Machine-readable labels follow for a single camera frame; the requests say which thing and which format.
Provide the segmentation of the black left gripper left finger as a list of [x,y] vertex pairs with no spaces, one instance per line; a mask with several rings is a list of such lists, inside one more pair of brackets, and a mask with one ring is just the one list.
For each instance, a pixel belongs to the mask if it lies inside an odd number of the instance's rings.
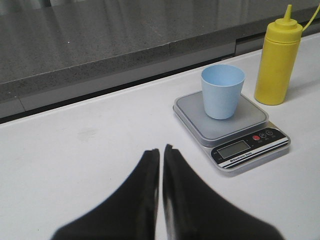
[[52,239],[155,239],[159,175],[159,150],[146,150],[131,174],[110,197],[80,218],[59,228]]

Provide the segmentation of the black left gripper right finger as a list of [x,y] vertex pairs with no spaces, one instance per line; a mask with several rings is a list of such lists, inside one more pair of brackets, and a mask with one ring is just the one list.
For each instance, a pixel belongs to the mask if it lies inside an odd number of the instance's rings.
[[162,194],[169,240],[283,239],[274,226],[211,189],[169,144],[164,151]]

